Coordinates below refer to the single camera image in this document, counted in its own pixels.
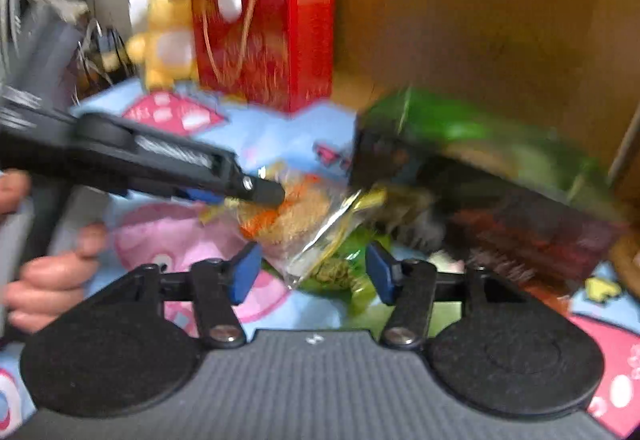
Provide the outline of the person's left hand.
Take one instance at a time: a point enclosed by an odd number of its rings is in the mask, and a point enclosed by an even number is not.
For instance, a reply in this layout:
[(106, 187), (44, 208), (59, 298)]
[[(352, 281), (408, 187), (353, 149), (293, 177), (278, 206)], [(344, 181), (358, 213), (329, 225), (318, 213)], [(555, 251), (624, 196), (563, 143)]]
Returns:
[(1, 174), (1, 326), (43, 329), (82, 301), (107, 245), (111, 197), (8, 169)]

